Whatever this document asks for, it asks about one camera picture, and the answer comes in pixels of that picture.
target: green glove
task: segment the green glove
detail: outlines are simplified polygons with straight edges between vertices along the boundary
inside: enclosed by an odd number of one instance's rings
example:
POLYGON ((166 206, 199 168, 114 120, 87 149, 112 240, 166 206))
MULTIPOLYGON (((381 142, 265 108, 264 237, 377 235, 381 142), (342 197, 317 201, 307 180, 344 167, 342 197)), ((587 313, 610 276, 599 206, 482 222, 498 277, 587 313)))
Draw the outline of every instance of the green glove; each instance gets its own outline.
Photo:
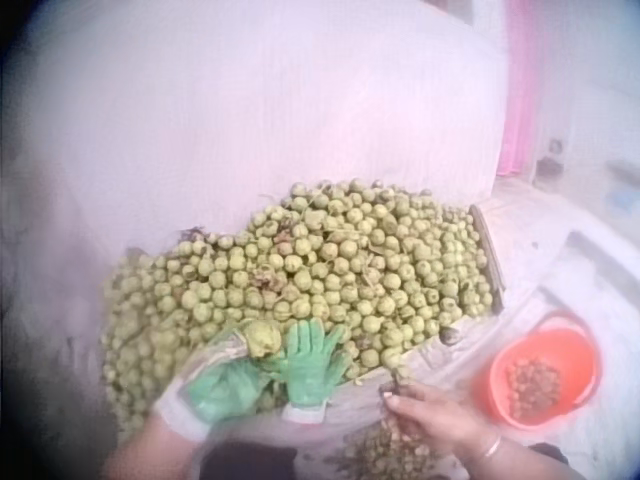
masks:
POLYGON ((317 318, 301 320, 289 329, 287 358, 281 374, 287 383, 289 402, 294 407, 318 407, 331 396, 351 358, 340 353, 332 361, 333 350, 344 335, 339 326, 325 338, 317 318))
POLYGON ((184 394, 195 415, 213 425, 249 413, 271 379, 245 358, 210 367, 184 394))
POLYGON ((244 337, 231 334, 197 350, 154 405, 165 423, 194 442, 211 427, 250 413, 271 377, 245 358, 244 337))

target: bucket handle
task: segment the bucket handle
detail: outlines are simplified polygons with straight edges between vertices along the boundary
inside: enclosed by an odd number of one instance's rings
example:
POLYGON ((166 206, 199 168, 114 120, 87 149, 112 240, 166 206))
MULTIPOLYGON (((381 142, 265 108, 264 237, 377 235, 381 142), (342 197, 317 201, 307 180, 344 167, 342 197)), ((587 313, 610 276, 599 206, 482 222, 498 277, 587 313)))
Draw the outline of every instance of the bucket handle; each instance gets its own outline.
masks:
POLYGON ((573 404, 571 408, 575 410, 591 400, 593 395, 595 395, 596 391, 598 390, 598 387, 600 387, 600 382, 602 381, 602 357, 600 355, 598 341, 596 340, 591 327, 589 327, 589 325, 582 318, 578 317, 575 313, 568 310, 554 310, 548 313, 547 315, 542 317, 542 319, 535 327, 533 327, 532 331, 539 330, 545 323, 556 317, 562 317, 563 319, 570 320, 573 323, 577 324, 582 329, 582 333, 584 334, 587 341, 591 344, 591 348, 595 354, 595 372, 593 382, 591 382, 591 388, 589 390, 589 393, 583 396, 582 400, 573 404))

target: red bucket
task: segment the red bucket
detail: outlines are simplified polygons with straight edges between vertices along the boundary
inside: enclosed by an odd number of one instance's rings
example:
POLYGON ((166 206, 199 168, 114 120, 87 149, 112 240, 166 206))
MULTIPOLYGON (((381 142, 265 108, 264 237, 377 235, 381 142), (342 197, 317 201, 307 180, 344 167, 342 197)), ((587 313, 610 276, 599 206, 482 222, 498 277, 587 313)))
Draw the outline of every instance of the red bucket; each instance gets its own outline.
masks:
POLYGON ((521 430, 533 430, 584 405, 598 389, 601 376, 600 351, 591 329, 574 314, 555 311, 545 316, 529 335, 496 355, 489 368, 477 377, 475 397, 498 422, 521 430), (580 327, 580 331, 564 326, 541 328, 551 321, 569 321, 580 327), (560 398, 556 405, 538 416, 516 420, 510 414, 507 367, 522 358, 538 358, 558 370, 560 398))

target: pink curtain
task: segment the pink curtain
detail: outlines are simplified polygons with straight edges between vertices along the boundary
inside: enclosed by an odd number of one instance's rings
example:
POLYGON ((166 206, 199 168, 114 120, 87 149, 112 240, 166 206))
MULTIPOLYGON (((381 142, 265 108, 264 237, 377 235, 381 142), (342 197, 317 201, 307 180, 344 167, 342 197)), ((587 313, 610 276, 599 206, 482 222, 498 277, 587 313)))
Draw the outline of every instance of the pink curtain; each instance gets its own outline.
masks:
POLYGON ((522 171, 533 143, 533 120, 538 89, 535 28, 531 3, 505 0, 509 48, 509 91, 498 175, 522 171))

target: fingernail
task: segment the fingernail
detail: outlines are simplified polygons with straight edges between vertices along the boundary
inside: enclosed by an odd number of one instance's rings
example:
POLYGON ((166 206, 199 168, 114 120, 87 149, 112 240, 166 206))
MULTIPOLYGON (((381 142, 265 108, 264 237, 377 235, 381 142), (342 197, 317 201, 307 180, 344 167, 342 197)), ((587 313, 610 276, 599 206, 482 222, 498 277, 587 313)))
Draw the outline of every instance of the fingernail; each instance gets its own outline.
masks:
POLYGON ((398 404, 398 397, 393 395, 391 392, 385 392, 384 399, 387 402, 387 405, 391 407, 395 407, 398 404))

